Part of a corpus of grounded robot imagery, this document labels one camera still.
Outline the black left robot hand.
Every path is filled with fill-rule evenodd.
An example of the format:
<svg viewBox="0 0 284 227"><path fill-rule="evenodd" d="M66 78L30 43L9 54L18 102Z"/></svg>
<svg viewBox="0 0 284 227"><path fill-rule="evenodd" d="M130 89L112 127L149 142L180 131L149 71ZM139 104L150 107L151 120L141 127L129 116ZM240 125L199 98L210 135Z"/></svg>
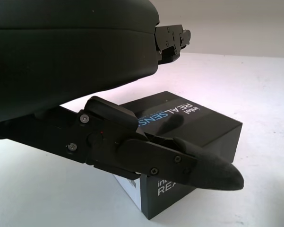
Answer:
<svg viewBox="0 0 284 227"><path fill-rule="evenodd" d="M242 189L233 164L145 133L132 111L95 96L179 58L191 32L159 23L148 0L0 0L0 140L131 180Z"/></svg>

